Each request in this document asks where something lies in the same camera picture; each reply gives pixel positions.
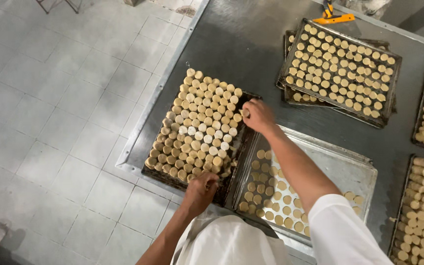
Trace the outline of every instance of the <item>stainless steel table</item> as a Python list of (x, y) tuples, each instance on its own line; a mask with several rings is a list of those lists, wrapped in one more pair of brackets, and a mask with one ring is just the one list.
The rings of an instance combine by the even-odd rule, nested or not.
[[(338, 6), (336, 9), (354, 13)], [(367, 226), (386, 252), (394, 226), (389, 217), (396, 216), (410, 154), (424, 157), (424, 148), (410, 142), (424, 83), (424, 38), (355, 14), (363, 38), (388, 41), (391, 51), (403, 57), (396, 92), (398, 113), (384, 129), (376, 129), (328, 108), (287, 105), (281, 100), (282, 91), (274, 86), (284, 61), (285, 31), (296, 29), (303, 17), (320, 17), (320, 3), (204, 0), (198, 13), (132, 132), (118, 167), (141, 175), (140, 168), (159, 130), (159, 121), (190, 65), (205, 75), (261, 95), (274, 109), (278, 124), (373, 159), (379, 173)], [(227, 209), (219, 211), (231, 213)]]

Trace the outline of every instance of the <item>tile floor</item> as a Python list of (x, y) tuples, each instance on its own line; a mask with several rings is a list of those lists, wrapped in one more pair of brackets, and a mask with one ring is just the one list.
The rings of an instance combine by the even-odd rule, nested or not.
[(0, 219), (15, 260), (134, 264), (165, 227), (182, 198), (114, 165), (191, 22), (171, 9), (200, 2), (46, 15), (0, 0)]

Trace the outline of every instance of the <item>person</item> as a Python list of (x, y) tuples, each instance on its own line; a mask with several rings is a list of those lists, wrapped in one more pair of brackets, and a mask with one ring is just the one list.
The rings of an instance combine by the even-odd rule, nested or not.
[[(280, 163), (284, 176), (308, 213), (317, 264), (392, 264), (335, 184), (276, 125), (270, 108), (256, 99), (243, 108), (250, 112), (244, 123), (268, 140), (278, 161), (285, 161)], [(235, 215), (202, 218), (218, 179), (205, 172), (189, 183), (183, 202), (138, 265), (288, 264), (281, 239)]]

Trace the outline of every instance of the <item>white sleeve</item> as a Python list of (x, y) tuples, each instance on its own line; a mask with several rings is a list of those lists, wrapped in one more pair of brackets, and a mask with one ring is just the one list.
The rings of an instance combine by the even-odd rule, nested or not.
[(393, 264), (345, 197), (321, 196), (309, 212), (317, 264)]

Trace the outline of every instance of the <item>person's right hand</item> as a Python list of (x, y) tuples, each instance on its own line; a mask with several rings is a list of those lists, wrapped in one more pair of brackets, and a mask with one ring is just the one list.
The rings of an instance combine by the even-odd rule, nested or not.
[(202, 214), (212, 202), (219, 187), (218, 179), (216, 174), (204, 172), (188, 184), (180, 210), (184, 211), (190, 220)]
[(250, 112), (248, 118), (243, 117), (243, 122), (251, 129), (266, 135), (276, 127), (272, 110), (262, 100), (251, 99), (243, 104), (243, 109)]

